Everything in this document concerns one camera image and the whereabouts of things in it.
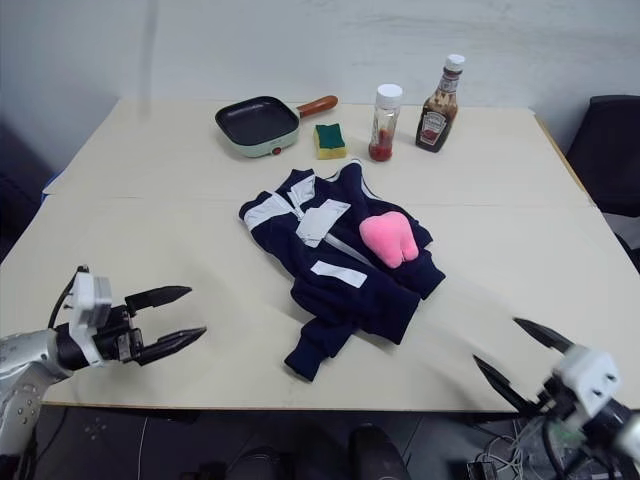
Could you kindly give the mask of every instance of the kitchen sponge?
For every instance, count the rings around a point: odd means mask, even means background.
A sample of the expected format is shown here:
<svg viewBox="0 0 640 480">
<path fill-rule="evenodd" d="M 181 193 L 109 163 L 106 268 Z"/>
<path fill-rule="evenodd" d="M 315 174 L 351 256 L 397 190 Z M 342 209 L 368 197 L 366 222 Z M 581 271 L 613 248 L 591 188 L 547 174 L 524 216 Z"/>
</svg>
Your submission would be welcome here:
<svg viewBox="0 0 640 480">
<path fill-rule="evenodd" d="M 320 160 L 347 156 L 347 147 L 342 139 L 339 124 L 316 125 L 313 130 L 313 139 L 316 144 L 316 156 Z"/>
</svg>

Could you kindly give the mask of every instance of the robotic arm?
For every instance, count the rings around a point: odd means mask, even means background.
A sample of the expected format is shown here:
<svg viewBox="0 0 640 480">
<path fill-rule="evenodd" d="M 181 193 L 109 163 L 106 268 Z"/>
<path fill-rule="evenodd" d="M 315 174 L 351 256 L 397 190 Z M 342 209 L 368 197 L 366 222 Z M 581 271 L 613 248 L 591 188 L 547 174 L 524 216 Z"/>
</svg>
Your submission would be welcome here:
<svg viewBox="0 0 640 480">
<path fill-rule="evenodd" d="M 79 267 L 54 308 L 49 328 L 0 339 L 0 478 L 15 473 L 49 386 L 87 366 L 104 366 L 108 361 L 142 366 L 195 342 L 205 327 L 181 330 L 145 346 L 140 329 L 131 321 L 138 310 L 173 302 L 190 291 L 179 286 L 156 288 L 112 307 L 109 280 Z M 64 308 L 72 310 L 71 321 L 54 328 L 65 300 Z"/>
<path fill-rule="evenodd" d="M 627 455 L 640 463 L 640 415 L 613 398 L 622 381 L 611 355 L 576 345 L 555 330 L 530 320 L 514 320 L 542 345 L 564 354 L 545 381 L 537 402 L 521 397 L 500 372 L 474 358 L 491 386 L 520 413 L 546 417 L 543 440 L 547 451 L 551 449 L 548 424 L 552 420 L 584 434 L 581 455 L 566 469 L 562 470 L 551 458 L 557 478 L 568 477 L 591 458 L 606 464 L 610 454 Z"/>
</svg>

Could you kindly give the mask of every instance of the clear jar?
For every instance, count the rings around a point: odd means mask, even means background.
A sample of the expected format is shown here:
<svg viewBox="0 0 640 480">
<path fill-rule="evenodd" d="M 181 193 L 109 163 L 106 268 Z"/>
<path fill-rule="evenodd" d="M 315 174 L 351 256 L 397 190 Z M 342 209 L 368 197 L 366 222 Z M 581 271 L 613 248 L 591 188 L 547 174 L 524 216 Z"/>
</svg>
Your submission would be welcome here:
<svg viewBox="0 0 640 480">
<path fill-rule="evenodd" d="M 378 87 L 373 113 L 373 129 L 369 143 L 369 156 L 377 162 L 391 158 L 393 135 L 402 105 L 402 87 L 385 83 Z"/>
</svg>

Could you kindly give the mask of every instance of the black chair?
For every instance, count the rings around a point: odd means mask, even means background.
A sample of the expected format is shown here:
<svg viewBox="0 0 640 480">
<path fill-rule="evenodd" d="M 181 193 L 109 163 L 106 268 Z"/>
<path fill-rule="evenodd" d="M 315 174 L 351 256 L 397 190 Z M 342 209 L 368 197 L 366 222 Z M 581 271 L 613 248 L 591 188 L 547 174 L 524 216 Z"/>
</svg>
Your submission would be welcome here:
<svg viewBox="0 0 640 480">
<path fill-rule="evenodd" d="M 640 217 L 640 97 L 592 97 L 567 160 L 602 212 Z M 617 238 L 640 272 L 640 249 Z"/>
</svg>

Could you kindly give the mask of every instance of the navy jacket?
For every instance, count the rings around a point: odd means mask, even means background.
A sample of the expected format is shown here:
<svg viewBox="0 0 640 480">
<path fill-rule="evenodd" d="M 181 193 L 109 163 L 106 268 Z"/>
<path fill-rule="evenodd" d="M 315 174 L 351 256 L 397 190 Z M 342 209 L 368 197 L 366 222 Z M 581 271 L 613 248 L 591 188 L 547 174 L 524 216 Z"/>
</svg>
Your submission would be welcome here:
<svg viewBox="0 0 640 480">
<path fill-rule="evenodd" d="M 346 211 L 317 246 L 309 246 L 296 230 L 305 212 L 324 208 L 327 200 Z M 420 250 L 418 258 L 395 269 L 369 250 L 358 228 L 364 219 L 389 211 L 407 217 Z M 275 192 L 262 192 L 244 204 L 240 218 L 255 241 L 294 277 L 294 300 L 315 315 L 285 360 L 309 380 L 358 328 L 400 344 L 420 298 L 444 279 L 424 250 L 432 240 L 429 232 L 402 208 L 374 195 L 357 160 L 327 179 L 313 170 L 293 170 Z"/>
</svg>

